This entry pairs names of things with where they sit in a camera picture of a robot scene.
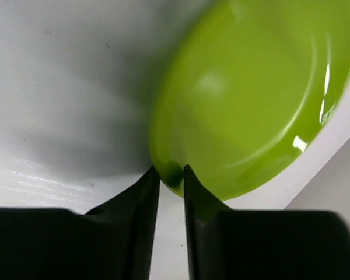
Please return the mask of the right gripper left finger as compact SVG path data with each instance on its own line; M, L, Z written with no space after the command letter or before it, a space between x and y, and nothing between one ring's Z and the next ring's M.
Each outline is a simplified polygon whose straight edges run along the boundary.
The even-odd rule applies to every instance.
M150 168L83 215L0 208L0 279L148 279L159 189Z

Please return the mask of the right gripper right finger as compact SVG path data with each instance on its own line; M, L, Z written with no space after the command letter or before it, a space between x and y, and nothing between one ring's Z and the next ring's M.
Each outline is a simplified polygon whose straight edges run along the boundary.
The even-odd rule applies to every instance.
M331 211L234 210L184 168L191 279L350 279L350 230Z

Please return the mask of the green round plate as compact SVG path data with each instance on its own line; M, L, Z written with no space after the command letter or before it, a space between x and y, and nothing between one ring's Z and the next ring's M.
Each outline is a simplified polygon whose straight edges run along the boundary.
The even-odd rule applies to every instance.
M190 166L220 200L286 169L331 118L350 77L350 1L216 1L167 66L152 163L183 196Z

